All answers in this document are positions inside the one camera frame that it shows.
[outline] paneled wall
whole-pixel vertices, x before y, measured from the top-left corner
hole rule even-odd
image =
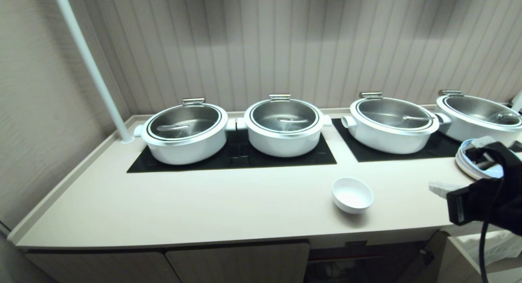
[[[522,0],[84,0],[131,113],[184,97],[244,110],[269,93],[321,108],[360,91],[520,90]]]
[[[55,0],[0,0],[0,229],[14,228],[114,130]]]

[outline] countertop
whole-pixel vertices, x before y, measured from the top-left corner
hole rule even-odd
[[[142,119],[127,121],[129,130]],[[134,174],[126,172],[145,142],[122,144],[112,135],[9,240],[19,248],[103,249],[391,237],[451,224],[446,201],[429,191],[429,181],[473,181],[454,158],[359,163],[333,126],[323,135],[335,165]],[[339,177],[360,179],[373,190],[375,202],[366,213],[345,214],[334,205],[331,186]]]

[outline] pot lid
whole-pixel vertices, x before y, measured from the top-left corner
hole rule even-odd
[[[257,105],[250,119],[262,129],[277,133],[296,133],[311,128],[319,121],[316,108],[290,95],[271,95],[269,101]]]
[[[365,97],[356,109],[368,120],[396,129],[419,130],[432,125],[434,117],[416,104],[389,97]]]
[[[449,95],[444,103],[452,110],[479,121],[503,126],[522,124],[521,116],[510,108],[480,97]]]
[[[204,102],[205,99],[184,99],[183,105],[167,109],[152,119],[148,133],[156,139],[174,141],[211,130],[219,123],[221,114]]]

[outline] cabinet door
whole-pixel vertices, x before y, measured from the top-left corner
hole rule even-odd
[[[180,283],[165,256],[138,253],[27,253],[60,283]]]
[[[307,243],[166,252],[183,283],[302,283]]]
[[[479,266],[459,242],[438,232],[396,283],[482,283],[482,277]]]

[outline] black induction plate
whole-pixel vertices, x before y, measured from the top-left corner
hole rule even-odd
[[[455,157],[460,142],[453,140],[440,132],[433,133],[426,143],[426,146],[417,153],[408,155],[397,155],[395,153],[385,153],[373,148],[369,148],[358,142],[341,123],[341,119],[332,119],[335,129],[341,134],[352,153],[359,162],[374,161],[393,161],[393,160],[416,160],[432,158]]]
[[[227,131],[227,143],[215,155],[188,165],[168,165],[156,160],[146,147],[127,173],[218,170],[225,168],[265,168],[337,164],[323,135],[309,153],[294,158],[276,158],[256,150],[248,142],[248,131]]]

